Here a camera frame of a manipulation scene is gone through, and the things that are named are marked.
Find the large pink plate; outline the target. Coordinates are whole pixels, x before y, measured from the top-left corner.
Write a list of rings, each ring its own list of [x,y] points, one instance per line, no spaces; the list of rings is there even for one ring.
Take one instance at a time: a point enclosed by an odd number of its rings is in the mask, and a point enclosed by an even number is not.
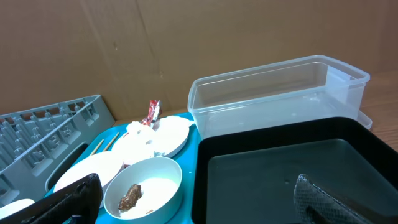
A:
[[[130,143],[124,138],[124,133],[116,140],[111,150],[117,152],[127,166],[151,157],[171,158],[185,145],[190,126],[193,124],[193,121],[179,116],[164,117],[156,121],[152,127],[155,137],[147,144]]]

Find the red snack wrapper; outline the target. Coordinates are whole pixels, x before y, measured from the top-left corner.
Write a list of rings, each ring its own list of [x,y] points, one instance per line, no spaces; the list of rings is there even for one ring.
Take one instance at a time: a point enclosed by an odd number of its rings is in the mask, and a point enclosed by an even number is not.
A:
[[[141,121],[141,124],[152,128],[161,114],[162,114],[161,101],[150,100],[148,115]]]

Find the pink bowl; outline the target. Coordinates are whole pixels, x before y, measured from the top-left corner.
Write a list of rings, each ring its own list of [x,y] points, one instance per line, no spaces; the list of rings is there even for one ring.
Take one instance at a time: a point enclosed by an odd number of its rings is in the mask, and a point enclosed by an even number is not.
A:
[[[98,174],[103,193],[108,189],[114,178],[126,168],[117,152],[100,152],[78,162],[64,173],[55,184],[53,192],[64,189],[68,185],[86,177]]]

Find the grey bowl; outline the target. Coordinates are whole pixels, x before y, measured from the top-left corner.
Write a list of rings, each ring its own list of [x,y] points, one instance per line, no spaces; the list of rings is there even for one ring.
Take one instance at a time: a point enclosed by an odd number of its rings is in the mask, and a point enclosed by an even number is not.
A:
[[[128,211],[119,202],[133,184],[141,185],[142,197]],[[125,168],[104,194],[104,208],[123,223],[166,223],[182,202],[182,168],[168,157],[144,159]]]

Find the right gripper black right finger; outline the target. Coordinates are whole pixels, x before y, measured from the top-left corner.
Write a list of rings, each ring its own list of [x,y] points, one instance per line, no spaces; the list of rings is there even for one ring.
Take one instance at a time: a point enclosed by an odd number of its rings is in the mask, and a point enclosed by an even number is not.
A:
[[[375,223],[382,215],[320,187],[309,176],[300,174],[293,201],[302,223]]]

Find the white tissue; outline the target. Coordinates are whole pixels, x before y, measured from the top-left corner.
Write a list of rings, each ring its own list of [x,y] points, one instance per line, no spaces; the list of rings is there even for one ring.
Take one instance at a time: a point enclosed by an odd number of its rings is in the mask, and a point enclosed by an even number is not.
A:
[[[148,125],[141,124],[138,121],[133,121],[126,127],[126,134],[124,138],[128,142],[134,144],[147,144],[155,137],[155,131]]]

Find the brown food scrap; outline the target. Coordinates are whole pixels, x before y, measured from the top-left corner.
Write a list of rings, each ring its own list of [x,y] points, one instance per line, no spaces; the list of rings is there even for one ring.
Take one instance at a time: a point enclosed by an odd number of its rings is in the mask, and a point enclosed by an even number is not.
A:
[[[141,185],[133,184],[126,195],[119,202],[119,210],[128,211],[136,206],[137,201],[142,197]]]

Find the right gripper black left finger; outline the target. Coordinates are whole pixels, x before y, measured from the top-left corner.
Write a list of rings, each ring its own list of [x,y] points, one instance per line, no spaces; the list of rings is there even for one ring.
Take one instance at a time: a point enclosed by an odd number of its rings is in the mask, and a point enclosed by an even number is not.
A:
[[[16,224],[95,224],[103,188],[98,174],[89,174],[12,215],[1,223]]]

